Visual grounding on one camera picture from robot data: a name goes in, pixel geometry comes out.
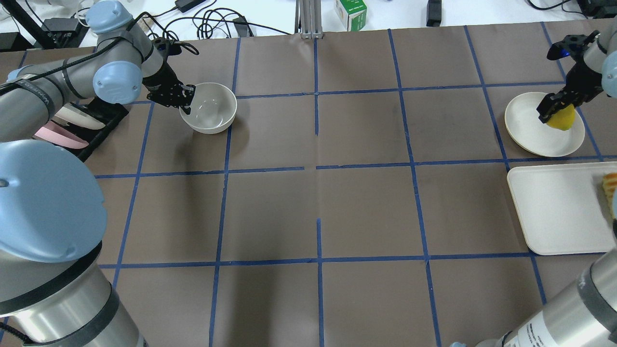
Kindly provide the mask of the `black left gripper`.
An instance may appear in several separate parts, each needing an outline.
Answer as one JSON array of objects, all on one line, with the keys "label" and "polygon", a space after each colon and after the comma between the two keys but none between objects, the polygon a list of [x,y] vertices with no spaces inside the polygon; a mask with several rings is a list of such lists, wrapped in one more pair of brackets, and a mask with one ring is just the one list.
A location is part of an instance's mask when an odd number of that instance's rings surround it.
[{"label": "black left gripper", "polygon": [[195,85],[185,85],[178,79],[170,65],[163,65],[156,73],[143,77],[148,90],[147,99],[165,107],[180,108],[188,115],[195,95]]}]

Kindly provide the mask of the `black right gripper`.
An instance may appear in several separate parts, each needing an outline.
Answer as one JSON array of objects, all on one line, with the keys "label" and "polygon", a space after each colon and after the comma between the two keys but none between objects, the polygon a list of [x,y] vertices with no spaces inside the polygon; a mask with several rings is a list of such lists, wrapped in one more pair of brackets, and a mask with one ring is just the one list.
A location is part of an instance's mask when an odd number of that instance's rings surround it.
[{"label": "black right gripper", "polygon": [[604,92],[602,75],[584,61],[578,61],[568,72],[565,86],[558,93],[547,93],[537,106],[538,119],[546,124],[568,105],[582,105]]}]

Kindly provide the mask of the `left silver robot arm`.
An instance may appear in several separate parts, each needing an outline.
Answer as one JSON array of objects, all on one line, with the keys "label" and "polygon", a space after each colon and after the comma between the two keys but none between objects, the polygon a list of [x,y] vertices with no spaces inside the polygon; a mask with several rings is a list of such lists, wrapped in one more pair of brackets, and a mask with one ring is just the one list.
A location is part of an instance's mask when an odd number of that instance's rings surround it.
[{"label": "left silver robot arm", "polygon": [[145,337],[97,265],[107,227],[104,196],[88,167],[35,140],[68,103],[148,99],[191,112],[194,85],[179,81],[117,0],[95,3],[89,56],[25,66],[1,86],[1,316],[22,328],[25,347],[146,347]]}]

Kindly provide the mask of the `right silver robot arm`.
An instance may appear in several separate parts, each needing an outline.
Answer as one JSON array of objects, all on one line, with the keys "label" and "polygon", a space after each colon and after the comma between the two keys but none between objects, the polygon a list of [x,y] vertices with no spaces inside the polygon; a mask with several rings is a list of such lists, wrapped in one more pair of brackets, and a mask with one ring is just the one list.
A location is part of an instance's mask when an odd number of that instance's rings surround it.
[{"label": "right silver robot arm", "polygon": [[[584,124],[576,108],[602,93],[616,96],[616,22],[589,35],[554,42],[547,59],[571,57],[574,65],[557,93],[523,93],[509,101],[505,125],[523,149],[559,157],[557,137],[574,129],[578,144]],[[481,347],[614,347],[616,345],[616,197],[606,195],[603,175],[611,163],[516,167],[507,183],[527,246],[541,255],[581,251],[583,237],[604,251],[566,288],[518,327]]]}]

